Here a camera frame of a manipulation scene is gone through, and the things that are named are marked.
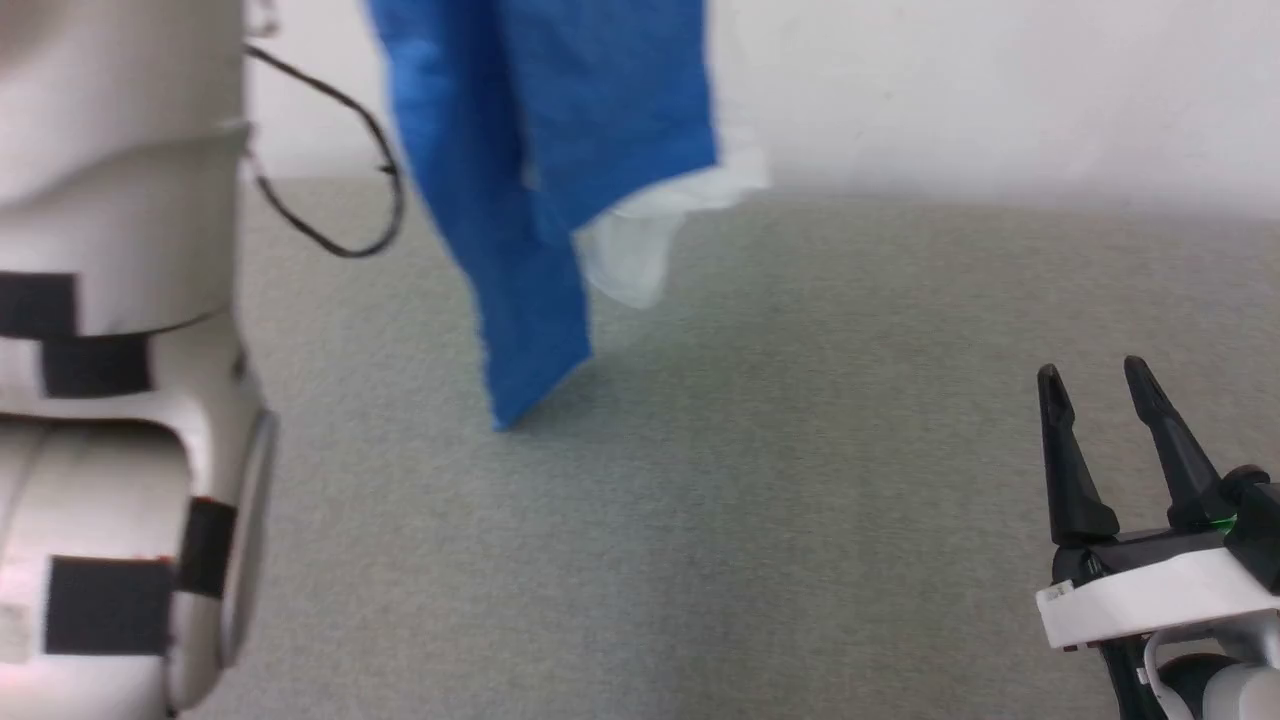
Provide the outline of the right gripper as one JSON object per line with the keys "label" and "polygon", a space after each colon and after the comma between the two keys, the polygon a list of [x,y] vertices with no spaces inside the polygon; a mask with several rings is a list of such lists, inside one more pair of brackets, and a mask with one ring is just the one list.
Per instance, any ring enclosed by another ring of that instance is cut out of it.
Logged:
{"label": "right gripper", "polygon": [[[1103,559],[1132,559],[1155,550],[1158,561],[1100,579],[1064,579],[1038,591],[1036,605],[1051,647],[1074,648],[1164,633],[1166,642],[1215,634],[1242,653],[1277,652],[1277,486],[1261,468],[1240,466],[1224,482],[1199,441],[1137,355],[1124,360],[1137,416],[1147,425],[1170,495],[1166,511],[1175,530],[1197,530],[1234,519],[1207,533],[1216,544],[1189,550],[1188,537],[1147,536],[1105,546]],[[1120,532],[1115,511],[1094,486],[1076,439],[1075,409],[1053,364],[1037,372],[1050,536],[1060,547],[1111,541]]]}

